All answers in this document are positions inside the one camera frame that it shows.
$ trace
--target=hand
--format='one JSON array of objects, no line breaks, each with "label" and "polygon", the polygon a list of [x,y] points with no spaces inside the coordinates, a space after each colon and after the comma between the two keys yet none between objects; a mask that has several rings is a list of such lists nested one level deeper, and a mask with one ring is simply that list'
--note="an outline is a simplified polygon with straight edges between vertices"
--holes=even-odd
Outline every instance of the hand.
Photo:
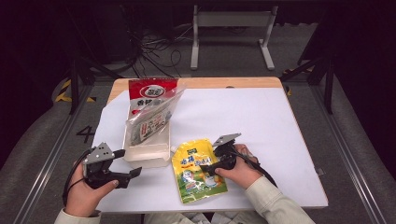
[{"label": "hand", "polygon": [[[258,162],[256,157],[253,157],[251,152],[248,150],[247,146],[243,144],[235,144],[235,149],[247,157],[250,158],[253,162]],[[244,159],[237,157],[236,158],[236,165],[232,170],[225,170],[222,168],[218,168],[215,170],[215,173],[221,175],[223,177],[231,179],[237,185],[242,187],[243,189],[248,189],[250,185],[252,185],[257,179],[262,177],[262,173],[259,171],[250,168]]]},{"label": "hand", "polygon": [[[73,173],[70,185],[81,178],[83,178],[82,163],[78,165],[77,170]],[[79,181],[70,189],[64,211],[74,217],[89,217],[95,211],[100,200],[118,184],[118,180],[112,180],[99,189],[92,189],[85,181]]]}]

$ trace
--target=white paper sheet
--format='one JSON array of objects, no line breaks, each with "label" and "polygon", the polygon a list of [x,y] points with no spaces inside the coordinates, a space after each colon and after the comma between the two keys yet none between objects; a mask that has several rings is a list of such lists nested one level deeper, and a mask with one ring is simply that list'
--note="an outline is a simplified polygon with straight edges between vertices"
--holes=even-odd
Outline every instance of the white paper sheet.
[{"label": "white paper sheet", "polygon": [[[124,91],[102,112],[93,145],[107,142],[112,150],[122,147],[129,95]],[[289,102],[281,88],[187,89],[171,118],[171,144],[200,138],[212,142],[220,135],[241,133],[244,143],[257,156],[282,192],[302,207],[328,205],[326,194]],[[127,173],[123,159],[110,170]],[[143,169],[128,189],[116,189],[98,205],[103,212],[149,213],[161,211],[250,210],[244,191],[227,180],[224,194],[183,204],[177,192],[172,165]]]}]

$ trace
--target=white sleeve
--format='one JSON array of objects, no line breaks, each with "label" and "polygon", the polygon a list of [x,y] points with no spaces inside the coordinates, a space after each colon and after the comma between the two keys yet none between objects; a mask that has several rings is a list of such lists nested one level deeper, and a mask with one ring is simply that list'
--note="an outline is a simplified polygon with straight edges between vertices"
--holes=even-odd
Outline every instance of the white sleeve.
[{"label": "white sleeve", "polygon": [[73,217],[67,214],[63,209],[56,217],[55,224],[99,224],[101,213],[97,217]]},{"label": "white sleeve", "polygon": [[246,195],[256,211],[270,224],[314,223],[300,205],[283,195],[264,176],[246,190]]}]

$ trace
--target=yellow snack bag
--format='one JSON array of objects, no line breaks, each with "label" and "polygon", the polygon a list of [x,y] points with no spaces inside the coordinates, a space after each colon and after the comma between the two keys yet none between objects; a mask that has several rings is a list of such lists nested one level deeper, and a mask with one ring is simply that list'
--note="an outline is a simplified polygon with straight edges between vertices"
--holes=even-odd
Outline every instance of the yellow snack bag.
[{"label": "yellow snack bag", "polygon": [[212,195],[227,192],[224,178],[209,176],[200,165],[217,162],[212,144],[208,139],[181,144],[172,158],[178,191],[183,203],[191,203]]}]

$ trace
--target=food package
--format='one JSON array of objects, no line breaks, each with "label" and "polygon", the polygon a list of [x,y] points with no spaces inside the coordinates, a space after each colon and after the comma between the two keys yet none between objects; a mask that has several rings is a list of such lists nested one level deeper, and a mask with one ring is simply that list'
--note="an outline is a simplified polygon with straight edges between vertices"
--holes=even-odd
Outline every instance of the food package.
[{"label": "food package", "polygon": [[172,158],[181,201],[191,203],[203,198],[227,192],[227,185],[219,175],[203,173],[200,165],[217,162],[212,144],[208,139],[181,144]]},{"label": "food package", "polygon": [[126,121],[125,132],[125,139],[129,141],[127,145],[133,147],[156,133],[161,134],[184,90],[183,85],[177,87],[177,80],[170,78],[130,82],[130,97],[140,97],[131,98],[131,114]]}]

